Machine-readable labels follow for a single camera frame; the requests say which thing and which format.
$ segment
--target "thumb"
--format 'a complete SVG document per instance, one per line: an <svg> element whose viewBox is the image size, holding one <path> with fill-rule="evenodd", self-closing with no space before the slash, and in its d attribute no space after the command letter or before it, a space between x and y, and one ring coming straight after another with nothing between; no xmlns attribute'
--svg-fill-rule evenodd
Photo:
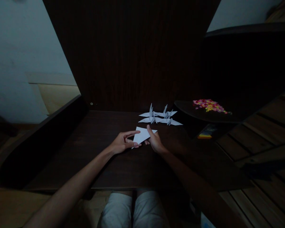
<svg viewBox="0 0 285 228"><path fill-rule="evenodd" d="M125 144L125 146L126 146L125 149L127 149L127 148L132 148L132 147L136 147L137 145L138 145L137 142L127 142L127 143Z"/></svg>
<svg viewBox="0 0 285 228"><path fill-rule="evenodd" d="M153 133L153 131L152 131L150 125L147 125L147 130L148 130L148 133L149 133L149 135L150 135L151 138L155 137L155 135L154 135L154 133Z"/></svg>

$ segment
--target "forearm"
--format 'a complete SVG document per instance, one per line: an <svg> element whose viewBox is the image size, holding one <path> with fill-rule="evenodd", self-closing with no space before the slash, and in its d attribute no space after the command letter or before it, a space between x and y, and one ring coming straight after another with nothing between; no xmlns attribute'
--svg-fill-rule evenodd
<svg viewBox="0 0 285 228"><path fill-rule="evenodd" d="M24 227L58 227L112 156L109 147L103 150L66 182Z"/></svg>
<svg viewBox="0 0 285 228"><path fill-rule="evenodd" d="M193 172L172 153L159 153L182 182L193 201L217 228L246 227L219 194L203 178Z"/></svg>

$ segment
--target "hand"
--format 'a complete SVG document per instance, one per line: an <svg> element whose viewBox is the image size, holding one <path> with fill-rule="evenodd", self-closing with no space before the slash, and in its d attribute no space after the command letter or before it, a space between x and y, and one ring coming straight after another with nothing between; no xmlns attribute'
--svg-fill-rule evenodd
<svg viewBox="0 0 285 228"><path fill-rule="evenodd" d="M127 131L127 132L120 132L116 139L109 145L108 147L113 152L113 154L119 154L121 152L124 152L127 148L138 148L142 144L137 144L137 142L133 142L131 139L128 139L131 136L134 136L135 134L140 133L140 131Z"/></svg>
<svg viewBox="0 0 285 228"><path fill-rule="evenodd" d="M152 149L158 154L162 152L168 152L168 150L162 144L158 132L155 132L154 134L152 129L150 128L150 125L147 125L147 130L149 132L150 139L149 141L145 141L145 144L149 145L151 143Z"/></svg>

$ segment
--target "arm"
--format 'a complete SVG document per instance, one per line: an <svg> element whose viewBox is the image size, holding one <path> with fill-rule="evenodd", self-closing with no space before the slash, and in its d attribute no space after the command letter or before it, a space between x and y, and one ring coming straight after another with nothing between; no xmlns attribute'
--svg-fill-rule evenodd
<svg viewBox="0 0 285 228"><path fill-rule="evenodd" d="M193 172L163 146L157 132L154 134L149 125L147 129L150 139L149 142L145 143L151 143L153 150L168 163L193 201L215 227L246 227L243 221L236 216L219 194L203 178Z"/></svg>
<svg viewBox="0 0 285 228"><path fill-rule="evenodd" d="M141 144L137 145L136 142L128 139L128 137L138 133L140 133L140 131L119 133L111 145L68 180L42 208L34 214L24 227L58 227L113 155L119 154L127 148L138 148L141 146Z"/></svg>

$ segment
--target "pile of small paper stars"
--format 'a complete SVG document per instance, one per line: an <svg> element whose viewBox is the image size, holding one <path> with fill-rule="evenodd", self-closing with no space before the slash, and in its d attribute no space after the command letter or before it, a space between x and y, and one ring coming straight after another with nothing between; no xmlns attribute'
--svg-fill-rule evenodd
<svg viewBox="0 0 285 228"><path fill-rule="evenodd" d="M196 106L196 105L197 105L197 107L195 109L204 108L204 109L206 109L206 112L217 111L217 112L223 112L225 114L228 113L216 101L213 101L211 99L194 100L193 106Z"/></svg>

